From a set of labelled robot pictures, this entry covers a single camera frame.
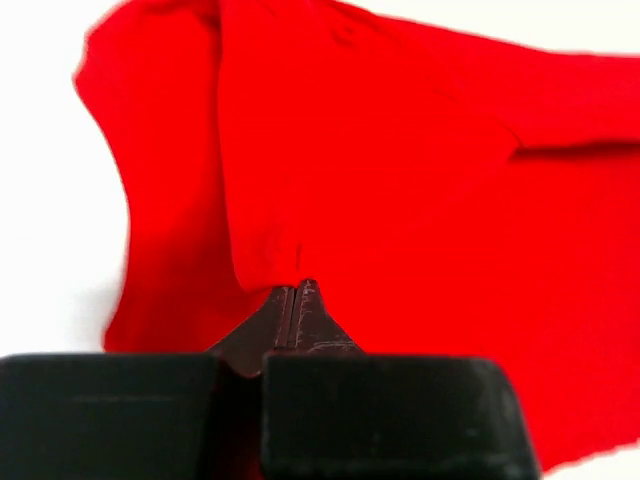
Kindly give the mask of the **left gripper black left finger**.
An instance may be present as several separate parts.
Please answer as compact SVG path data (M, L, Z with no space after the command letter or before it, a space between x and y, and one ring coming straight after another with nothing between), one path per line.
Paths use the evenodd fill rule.
M294 292L203 353L1 361L5 479L257 479L259 374Z

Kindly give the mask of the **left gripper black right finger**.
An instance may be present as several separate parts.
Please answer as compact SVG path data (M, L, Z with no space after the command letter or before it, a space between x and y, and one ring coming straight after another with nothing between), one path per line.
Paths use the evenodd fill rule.
M318 284L296 290L286 337L262 370L268 479L537 479L505 372L475 357L362 352Z

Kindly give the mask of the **red t-shirt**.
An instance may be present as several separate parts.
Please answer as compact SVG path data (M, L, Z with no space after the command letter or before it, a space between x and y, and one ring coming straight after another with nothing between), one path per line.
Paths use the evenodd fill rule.
M110 352L316 279L369 352L488 357L544 469L639 436L639 60L337 1L129 1L75 76L126 193Z

